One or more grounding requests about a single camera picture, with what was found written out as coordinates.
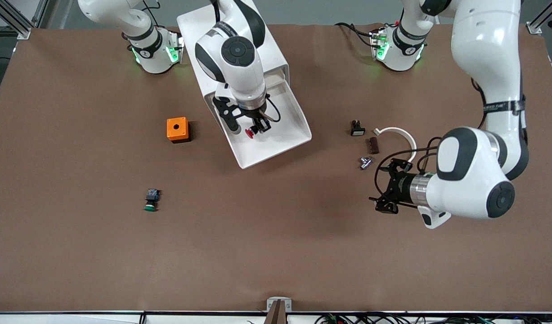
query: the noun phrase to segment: brown table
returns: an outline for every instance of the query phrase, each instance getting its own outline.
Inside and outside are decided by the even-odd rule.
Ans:
[[[311,142],[241,170],[187,55],[163,75],[116,30],[35,29],[0,89],[0,311],[552,311],[552,70],[520,34],[530,164],[512,210],[428,230],[416,210],[374,211],[352,119],[425,145],[482,110],[453,62],[451,26],[409,72],[373,62],[339,27],[275,25]],[[166,119],[195,122],[171,144]],[[382,153],[407,148],[382,135]],[[160,210],[143,211],[146,189]]]

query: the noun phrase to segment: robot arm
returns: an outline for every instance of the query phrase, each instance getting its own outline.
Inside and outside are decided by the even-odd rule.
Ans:
[[[398,203],[414,203],[428,228],[451,215],[504,215],[515,197],[510,181],[528,162],[518,57],[519,0],[453,0],[449,6],[431,8],[456,12],[453,57],[483,92],[486,130],[459,127],[444,135],[436,174],[410,174],[411,164],[392,160],[384,168],[392,181],[376,205],[378,211],[397,213]]]
[[[265,39],[260,15],[241,0],[215,0],[216,19],[224,19],[203,35],[195,46],[196,59],[210,78],[219,82],[212,100],[220,117],[235,134],[241,131],[239,117],[249,117],[254,126],[246,133],[253,138],[271,128],[265,114],[267,104],[264,70],[258,51]]]
[[[78,0],[78,4],[91,21],[120,28],[144,70],[155,74],[166,72],[180,61],[183,40],[177,33],[154,27],[142,10],[132,9],[140,1]]]

